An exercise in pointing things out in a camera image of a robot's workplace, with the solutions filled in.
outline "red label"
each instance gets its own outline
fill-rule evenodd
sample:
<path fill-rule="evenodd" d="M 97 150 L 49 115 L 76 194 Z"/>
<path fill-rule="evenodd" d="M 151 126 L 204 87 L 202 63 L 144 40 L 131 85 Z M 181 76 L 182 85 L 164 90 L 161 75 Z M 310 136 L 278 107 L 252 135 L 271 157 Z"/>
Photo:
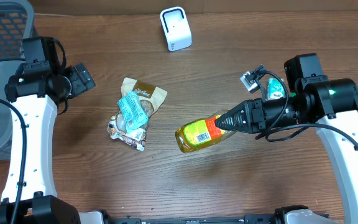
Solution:
<path fill-rule="evenodd" d="M 215 126 L 215 120 L 216 118 L 206 119 L 206 127 L 208 128 L 209 135 L 211 136 L 211 139 L 216 139 L 217 137 L 222 135 L 222 132 L 219 128 Z"/>

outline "yellow bottle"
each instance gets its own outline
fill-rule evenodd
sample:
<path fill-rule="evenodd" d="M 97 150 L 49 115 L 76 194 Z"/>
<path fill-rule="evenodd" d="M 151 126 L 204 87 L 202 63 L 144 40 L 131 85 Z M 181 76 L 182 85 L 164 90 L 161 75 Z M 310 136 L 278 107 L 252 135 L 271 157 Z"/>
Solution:
<path fill-rule="evenodd" d="M 194 152 L 231 137 L 235 131 L 225 131 L 215 126 L 215 120 L 227 110 L 220 110 L 208 118 L 197 119 L 182 126 L 175 133 L 180 150 Z"/>

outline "teal packet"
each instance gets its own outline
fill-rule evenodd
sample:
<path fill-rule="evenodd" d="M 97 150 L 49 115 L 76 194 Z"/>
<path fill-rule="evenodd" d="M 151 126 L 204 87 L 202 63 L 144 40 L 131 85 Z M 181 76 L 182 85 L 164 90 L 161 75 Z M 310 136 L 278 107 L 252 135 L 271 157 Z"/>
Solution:
<path fill-rule="evenodd" d="M 267 100 L 276 100 L 284 97 L 284 87 L 276 78 L 269 78 L 267 81 Z"/>
<path fill-rule="evenodd" d="M 127 133 L 135 131 L 149 121 L 135 91 L 130 91 L 126 96 L 121 98 L 118 101 L 118 107 L 124 116 Z"/>

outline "brown wall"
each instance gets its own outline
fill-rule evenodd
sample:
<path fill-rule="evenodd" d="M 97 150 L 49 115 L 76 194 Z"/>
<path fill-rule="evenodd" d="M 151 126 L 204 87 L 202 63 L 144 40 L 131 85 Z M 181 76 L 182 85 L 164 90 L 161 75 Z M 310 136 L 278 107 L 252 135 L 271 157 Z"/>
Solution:
<path fill-rule="evenodd" d="M 64 15 L 159 14 L 182 6 L 187 13 L 358 10 L 358 0 L 29 0 L 35 12 Z"/>

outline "wood grain tabletop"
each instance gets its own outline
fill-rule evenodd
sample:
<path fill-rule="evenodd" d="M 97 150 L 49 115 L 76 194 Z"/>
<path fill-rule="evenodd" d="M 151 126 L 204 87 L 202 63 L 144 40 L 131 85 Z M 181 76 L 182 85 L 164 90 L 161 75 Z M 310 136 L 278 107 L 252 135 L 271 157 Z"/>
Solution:
<path fill-rule="evenodd" d="M 175 131 L 259 98 L 239 77 L 261 63 L 285 79 L 285 61 L 316 52 L 330 80 L 351 78 L 358 86 L 358 11 L 189 14 L 188 20 L 193 45 L 169 52 L 158 15 L 35 18 L 39 34 L 60 40 L 68 64 L 83 62 L 96 82 L 55 123 L 59 198 L 81 212 L 106 209 L 113 217 L 238 217 L 303 204 L 343 220 L 314 129 L 276 143 L 236 133 L 190 154 L 180 152 Z M 168 91 L 150 118 L 144 152 L 106 131 L 125 77 Z M 9 161 L 0 161 L 0 197 L 8 169 Z"/>

